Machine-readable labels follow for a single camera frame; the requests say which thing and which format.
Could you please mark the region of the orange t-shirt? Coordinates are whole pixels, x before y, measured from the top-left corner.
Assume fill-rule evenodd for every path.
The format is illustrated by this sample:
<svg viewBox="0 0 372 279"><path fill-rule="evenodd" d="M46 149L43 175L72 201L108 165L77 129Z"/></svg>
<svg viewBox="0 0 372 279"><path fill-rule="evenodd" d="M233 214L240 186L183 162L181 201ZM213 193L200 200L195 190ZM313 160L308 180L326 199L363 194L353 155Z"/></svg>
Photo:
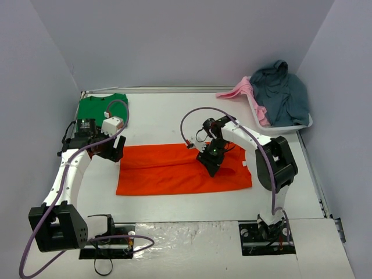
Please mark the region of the orange t-shirt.
<svg viewBox="0 0 372 279"><path fill-rule="evenodd" d="M198 151L184 144L137 145L124 148L117 196L204 194L252 188L244 166L245 151L229 151L214 177L197 161Z"/></svg>

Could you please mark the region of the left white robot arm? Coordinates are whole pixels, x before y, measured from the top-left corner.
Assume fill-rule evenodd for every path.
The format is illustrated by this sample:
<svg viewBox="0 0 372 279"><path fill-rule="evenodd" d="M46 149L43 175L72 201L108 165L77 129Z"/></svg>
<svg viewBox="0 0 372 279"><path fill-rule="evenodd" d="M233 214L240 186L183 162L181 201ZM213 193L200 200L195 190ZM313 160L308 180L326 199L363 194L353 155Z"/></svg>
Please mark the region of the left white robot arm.
<svg viewBox="0 0 372 279"><path fill-rule="evenodd" d="M63 140L58 174L39 207L30 209L28 219L41 252L82 249L98 237L110 243L117 236L109 214L83 217L77 210L77 198L84 173L93 156L118 162L123 157L126 138L121 132L127 122L112 116L98 126L95 119L78 119L71 138Z"/></svg>

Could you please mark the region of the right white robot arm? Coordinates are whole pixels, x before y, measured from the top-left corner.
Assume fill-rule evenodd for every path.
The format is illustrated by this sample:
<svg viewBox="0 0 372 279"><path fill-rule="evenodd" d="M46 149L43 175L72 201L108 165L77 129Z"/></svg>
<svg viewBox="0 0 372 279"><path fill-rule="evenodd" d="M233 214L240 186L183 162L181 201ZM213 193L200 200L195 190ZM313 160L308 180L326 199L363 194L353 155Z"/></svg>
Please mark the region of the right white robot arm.
<svg viewBox="0 0 372 279"><path fill-rule="evenodd" d="M256 178L267 199L260 203L257 231L261 238L273 239L279 231L277 223L285 217L282 211L288 188L298 174L288 141L282 136L273 138L259 134L230 116L217 120L209 118L201 130L210 142L195 135L190 138L188 147L199 151L196 158L211 177L221 169L229 143L246 152L242 164Z"/></svg>

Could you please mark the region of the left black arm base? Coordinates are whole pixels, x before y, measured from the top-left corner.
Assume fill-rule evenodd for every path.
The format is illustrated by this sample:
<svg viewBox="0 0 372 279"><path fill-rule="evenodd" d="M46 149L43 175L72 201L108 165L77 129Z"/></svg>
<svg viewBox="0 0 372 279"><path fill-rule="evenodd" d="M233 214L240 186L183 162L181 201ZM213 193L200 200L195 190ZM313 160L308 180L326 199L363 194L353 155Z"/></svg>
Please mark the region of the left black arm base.
<svg viewBox="0 0 372 279"><path fill-rule="evenodd" d="M79 253L79 260L132 259L133 245L126 239L106 239L97 244L87 244Z"/></svg>

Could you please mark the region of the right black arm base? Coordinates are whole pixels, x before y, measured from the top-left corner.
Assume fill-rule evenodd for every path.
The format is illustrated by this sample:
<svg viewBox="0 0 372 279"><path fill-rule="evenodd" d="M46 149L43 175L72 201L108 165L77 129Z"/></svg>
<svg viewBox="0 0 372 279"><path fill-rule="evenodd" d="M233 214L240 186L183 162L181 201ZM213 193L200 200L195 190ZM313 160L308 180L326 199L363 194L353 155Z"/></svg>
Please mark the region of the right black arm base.
<svg viewBox="0 0 372 279"><path fill-rule="evenodd" d="M296 254L293 237L287 230L287 222L284 219L272 226L257 221L241 221L238 228L243 256Z"/></svg>

